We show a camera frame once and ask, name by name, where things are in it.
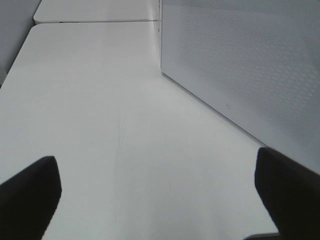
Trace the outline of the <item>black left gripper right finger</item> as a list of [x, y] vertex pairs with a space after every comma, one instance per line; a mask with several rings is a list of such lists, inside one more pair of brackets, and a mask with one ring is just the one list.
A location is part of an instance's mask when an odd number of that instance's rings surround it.
[[320, 238], [320, 176], [282, 153], [258, 149], [254, 185], [283, 240]]

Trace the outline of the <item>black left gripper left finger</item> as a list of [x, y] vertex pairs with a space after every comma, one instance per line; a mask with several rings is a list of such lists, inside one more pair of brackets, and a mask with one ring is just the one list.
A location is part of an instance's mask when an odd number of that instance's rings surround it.
[[62, 195], [58, 164], [45, 156], [0, 185], [0, 238], [40, 240]]

